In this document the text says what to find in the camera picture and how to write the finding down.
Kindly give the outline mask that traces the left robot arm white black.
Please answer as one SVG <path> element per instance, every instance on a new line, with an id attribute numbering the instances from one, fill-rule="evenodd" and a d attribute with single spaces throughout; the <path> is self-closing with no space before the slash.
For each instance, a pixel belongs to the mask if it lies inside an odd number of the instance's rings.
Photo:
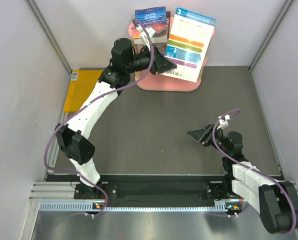
<path id="1" fill-rule="evenodd" d="M 176 67 L 156 46 L 151 47 L 147 43 L 140 52 L 136 52 L 128 38 L 114 42 L 109 65 L 101 73 L 83 106 L 65 124 L 56 127 L 58 146 L 78 172 L 77 191 L 83 199 L 96 199 L 103 191 L 101 176 L 93 160 L 96 148 L 89 141 L 90 133 L 102 113 L 126 89 L 131 73 L 147 70 L 155 75 Z"/>

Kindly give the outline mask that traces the blue Jane Eyre book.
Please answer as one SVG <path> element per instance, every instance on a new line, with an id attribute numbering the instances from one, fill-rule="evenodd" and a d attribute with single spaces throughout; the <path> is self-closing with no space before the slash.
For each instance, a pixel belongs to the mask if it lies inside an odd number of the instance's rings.
<path id="1" fill-rule="evenodd" d="M 167 10 L 165 6 L 136 9 L 134 18 L 146 28 L 153 44 L 164 44 L 168 39 Z"/>

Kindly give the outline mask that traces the white colourful back-cover book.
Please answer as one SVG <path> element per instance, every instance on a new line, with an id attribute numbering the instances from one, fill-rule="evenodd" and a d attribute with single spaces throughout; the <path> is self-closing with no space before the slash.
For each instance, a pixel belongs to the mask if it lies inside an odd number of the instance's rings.
<path id="1" fill-rule="evenodd" d="M 164 57 L 176 64 L 164 76 L 197 82 L 217 20 L 182 7 L 175 11 Z"/>

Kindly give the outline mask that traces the dark red book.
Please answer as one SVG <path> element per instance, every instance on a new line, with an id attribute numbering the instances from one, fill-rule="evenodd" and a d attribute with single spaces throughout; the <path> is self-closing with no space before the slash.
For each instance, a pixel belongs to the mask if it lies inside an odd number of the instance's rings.
<path id="1" fill-rule="evenodd" d="M 167 11 L 166 12 L 166 33 L 167 33 L 166 39 L 167 40 L 169 39 L 169 35 L 170 35 L 171 18 L 172 18 L 171 11 Z"/>

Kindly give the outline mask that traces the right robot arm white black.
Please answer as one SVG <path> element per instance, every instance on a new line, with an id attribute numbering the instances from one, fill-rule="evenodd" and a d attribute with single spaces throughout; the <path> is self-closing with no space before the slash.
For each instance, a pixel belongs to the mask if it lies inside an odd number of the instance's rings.
<path id="1" fill-rule="evenodd" d="M 210 192 L 214 200 L 239 196 L 259 214 L 270 234 L 298 229 L 298 194 L 290 181 L 272 181 L 253 166 L 243 154 L 243 137 L 236 131 L 226 136 L 222 129 L 210 123 L 187 132 L 204 147 L 224 152 L 222 166 L 226 172 L 220 190 Z"/>

